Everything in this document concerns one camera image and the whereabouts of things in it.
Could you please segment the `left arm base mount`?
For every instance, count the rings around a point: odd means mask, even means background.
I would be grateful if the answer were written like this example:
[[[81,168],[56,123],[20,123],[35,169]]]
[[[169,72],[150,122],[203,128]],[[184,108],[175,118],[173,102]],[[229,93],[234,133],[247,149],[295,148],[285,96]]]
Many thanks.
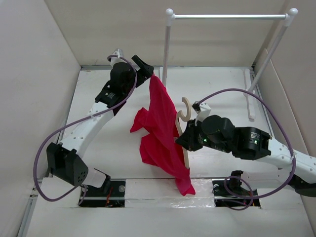
[[[80,207],[125,207],[125,179],[111,179],[105,189],[93,186],[82,186],[78,205]]]

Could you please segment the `red t-shirt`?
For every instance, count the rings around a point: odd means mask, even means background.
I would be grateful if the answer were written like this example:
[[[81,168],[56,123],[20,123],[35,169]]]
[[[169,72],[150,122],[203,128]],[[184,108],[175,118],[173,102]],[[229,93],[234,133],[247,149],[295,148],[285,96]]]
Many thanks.
[[[142,162],[157,166],[174,177],[181,195],[195,195],[190,169],[185,166],[182,147],[174,140],[179,137],[175,124],[175,105],[157,76],[150,78],[149,93],[149,108],[141,108],[137,112],[130,129],[131,133],[141,128],[148,132],[141,138],[139,151]]]

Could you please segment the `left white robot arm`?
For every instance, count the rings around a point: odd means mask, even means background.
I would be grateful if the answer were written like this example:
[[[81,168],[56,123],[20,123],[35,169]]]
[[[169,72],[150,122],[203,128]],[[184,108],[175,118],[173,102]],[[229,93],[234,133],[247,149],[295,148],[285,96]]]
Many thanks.
[[[88,119],[80,122],[71,134],[58,144],[48,145],[48,168],[53,176],[74,187],[93,188],[100,196],[110,191],[110,176],[98,169],[89,168],[84,163],[83,156],[101,128],[124,106],[130,92],[153,75],[153,66],[145,63],[137,55],[134,55],[132,60],[139,67],[138,70],[134,70],[119,57],[109,59],[112,66],[110,79],[96,96]]]

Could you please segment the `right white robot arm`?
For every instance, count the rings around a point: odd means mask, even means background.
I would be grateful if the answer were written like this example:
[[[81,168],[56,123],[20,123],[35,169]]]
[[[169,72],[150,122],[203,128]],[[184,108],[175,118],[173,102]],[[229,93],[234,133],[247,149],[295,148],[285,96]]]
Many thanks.
[[[279,142],[255,127],[235,127],[228,118],[208,116],[203,121],[192,119],[176,144],[195,152],[203,147],[230,153],[243,160],[272,164],[290,172],[289,186],[300,195],[316,196],[316,159]]]

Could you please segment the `wooden clothes hanger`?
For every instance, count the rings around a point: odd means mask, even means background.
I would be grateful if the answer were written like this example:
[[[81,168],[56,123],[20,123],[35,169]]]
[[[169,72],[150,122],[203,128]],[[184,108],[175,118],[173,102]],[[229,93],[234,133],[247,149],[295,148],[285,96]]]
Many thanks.
[[[191,104],[186,97],[182,97],[182,102],[186,107],[186,114],[183,114],[182,110],[179,110],[176,114],[175,126],[178,132],[178,135],[181,136],[184,132],[184,124],[186,124],[191,118]],[[184,165],[187,169],[190,168],[188,152],[185,148],[182,148],[184,156]]]

